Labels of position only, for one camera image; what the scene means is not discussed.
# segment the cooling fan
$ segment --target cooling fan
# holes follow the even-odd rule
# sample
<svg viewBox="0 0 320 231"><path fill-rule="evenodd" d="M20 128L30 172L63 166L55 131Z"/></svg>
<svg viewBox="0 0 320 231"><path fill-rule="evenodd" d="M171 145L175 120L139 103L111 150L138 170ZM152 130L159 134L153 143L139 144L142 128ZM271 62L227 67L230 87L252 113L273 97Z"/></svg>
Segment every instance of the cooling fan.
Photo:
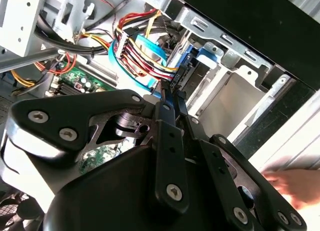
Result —
<svg viewBox="0 0 320 231"><path fill-rule="evenodd" d="M11 207L11 211L0 216L0 230L42 230L42 221L44 217L42 209L33 197L24 198L25 195L20 191L2 194L2 198L0 199L0 210L8 210L8 207Z"/></svg>

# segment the yellow wire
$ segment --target yellow wire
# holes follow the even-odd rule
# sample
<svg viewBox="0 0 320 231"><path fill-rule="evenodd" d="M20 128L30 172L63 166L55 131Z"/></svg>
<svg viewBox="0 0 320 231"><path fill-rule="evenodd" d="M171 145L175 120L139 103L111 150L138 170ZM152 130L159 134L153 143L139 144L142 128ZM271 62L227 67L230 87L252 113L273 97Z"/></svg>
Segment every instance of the yellow wire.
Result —
<svg viewBox="0 0 320 231"><path fill-rule="evenodd" d="M23 79L22 77L20 77L15 70L11 70L12 76L14 77L14 79L21 84L22 86L25 86L27 88L34 86L35 84L33 82L27 81L25 79Z"/></svg>
<svg viewBox="0 0 320 231"><path fill-rule="evenodd" d="M153 63L155 66L157 66L158 68L160 69L164 69L166 71L169 71L169 72L173 72L173 71L176 71L177 68L175 67L165 67L165 66L162 66L161 64L157 63L156 61L154 61L152 58L150 58L148 55L146 55L139 47L138 45L133 41L132 38L128 38L128 40L133 44L134 48L142 55L144 56L145 59L147 59L148 61L150 61L151 63Z"/></svg>
<svg viewBox="0 0 320 231"><path fill-rule="evenodd" d="M87 34L87 33L83 34L83 36L86 36L90 39L93 39L93 40L99 42L99 44L101 44L106 50L109 50L109 47L98 36L95 36L92 34Z"/></svg>
<svg viewBox="0 0 320 231"><path fill-rule="evenodd" d="M146 27L146 31L145 31L145 38L146 39L149 38L152 26L154 25L154 22L155 22L156 18L158 18L159 16L161 16L161 11L160 10L158 10L156 12L156 14L152 18L149 19L148 26Z"/></svg>
<svg viewBox="0 0 320 231"><path fill-rule="evenodd" d="M23 79L22 77L20 77L19 74L17 74L17 72L16 72L14 69L11 71L11 73L12 73L12 75L13 75L14 77L16 77L16 78L19 79L20 81L24 82L25 84L27 84L27 85L32 85L32 86L34 85L33 82L27 81L27 80Z"/></svg>

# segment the green circuit board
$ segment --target green circuit board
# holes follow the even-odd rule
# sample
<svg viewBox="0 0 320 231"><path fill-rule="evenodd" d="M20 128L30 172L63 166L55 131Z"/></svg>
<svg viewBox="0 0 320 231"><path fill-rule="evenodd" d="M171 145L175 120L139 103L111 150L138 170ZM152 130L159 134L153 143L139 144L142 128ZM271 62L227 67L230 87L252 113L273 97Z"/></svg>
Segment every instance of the green circuit board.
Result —
<svg viewBox="0 0 320 231"><path fill-rule="evenodd" d="M103 145L85 153L79 161L79 172L84 175L104 163L118 157L135 146L134 138L126 138L118 144Z"/></svg>
<svg viewBox="0 0 320 231"><path fill-rule="evenodd" d="M114 159L119 154L120 152L117 149L111 148L110 145L98 147L83 155L79 162L79 171L84 175L109 160Z"/></svg>
<svg viewBox="0 0 320 231"><path fill-rule="evenodd" d="M60 79L74 87L76 90L82 93L94 93L102 91L114 90L113 87L103 83L99 79L96 79L85 72L81 71L77 67L74 67L70 72L62 74Z"/></svg>

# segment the capacitor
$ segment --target capacitor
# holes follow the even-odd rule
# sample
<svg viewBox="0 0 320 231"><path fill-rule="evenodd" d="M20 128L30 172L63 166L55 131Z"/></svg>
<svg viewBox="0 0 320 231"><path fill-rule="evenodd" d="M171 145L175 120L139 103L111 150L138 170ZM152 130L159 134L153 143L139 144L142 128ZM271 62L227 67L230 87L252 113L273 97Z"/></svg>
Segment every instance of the capacitor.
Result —
<svg viewBox="0 0 320 231"><path fill-rule="evenodd" d="M91 85L92 85L92 84L91 84L90 82L86 82L86 83L85 83L85 86L86 86L87 88L90 88Z"/></svg>

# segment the screw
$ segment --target screw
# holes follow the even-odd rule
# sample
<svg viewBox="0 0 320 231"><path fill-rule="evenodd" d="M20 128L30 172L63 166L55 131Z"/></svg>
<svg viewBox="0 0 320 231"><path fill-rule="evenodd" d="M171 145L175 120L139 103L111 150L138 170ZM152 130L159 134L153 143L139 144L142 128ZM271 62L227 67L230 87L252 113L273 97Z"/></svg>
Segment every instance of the screw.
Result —
<svg viewBox="0 0 320 231"><path fill-rule="evenodd" d="M279 215L280 219L281 219L286 225L289 224L288 219L286 218L286 216L285 216L282 212L278 212L278 215Z"/></svg>
<svg viewBox="0 0 320 231"><path fill-rule="evenodd" d="M60 138L65 141L74 141L78 137L77 132L71 128L63 128L59 132Z"/></svg>
<svg viewBox="0 0 320 231"><path fill-rule="evenodd" d="M248 217L246 213L239 207L233 209L234 216L244 225L248 223Z"/></svg>
<svg viewBox="0 0 320 231"><path fill-rule="evenodd" d="M302 226L302 222L301 220L294 214L294 213L291 213L291 218L300 226Z"/></svg>
<svg viewBox="0 0 320 231"><path fill-rule="evenodd" d="M219 141L224 145L227 143L227 141L223 137L219 137Z"/></svg>
<svg viewBox="0 0 320 231"><path fill-rule="evenodd" d="M64 67L65 67L65 64L64 64L63 62L59 62L59 64L58 64L58 65L59 65L59 68L60 68L60 69L62 69L62 68L64 68Z"/></svg>
<svg viewBox="0 0 320 231"><path fill-rule="evenodd" d="M35 122L35 123L38 123L38 124L43 124L43 123L48 121L49 116L45 112L35 110L35 111L31 111L28 114L28 118L32 122Z"/></svg>
<svg viewBox="0 0 320 231"><path fill-rule="evenodd" d="M195 117L192 117L191 120L192 120L192 122L194 122L196 125L199 124L199 120L196 119Z"/></svg>
<svg viewBox="0 0 320 231"><path fill-rule="evenodd" d="M170 107L166 104L163 105L163 107L166 109L166 110L170 110Z"/></svg>
<svg viewBox="0 0 320 231"><path fill-rule="evenodd" d="M135 95L132 96L132 99L134 101L136 101L136 102L140 102L141 101L141 99L138 96L135 96Z"/></svg>
<svg viewBox="0 0 320 231"><path fill-rule="evenodd" d="M175 184L169 184L166 187L166 193L172 198L174 201L182 200L182 192L181 189Z"/></svg>

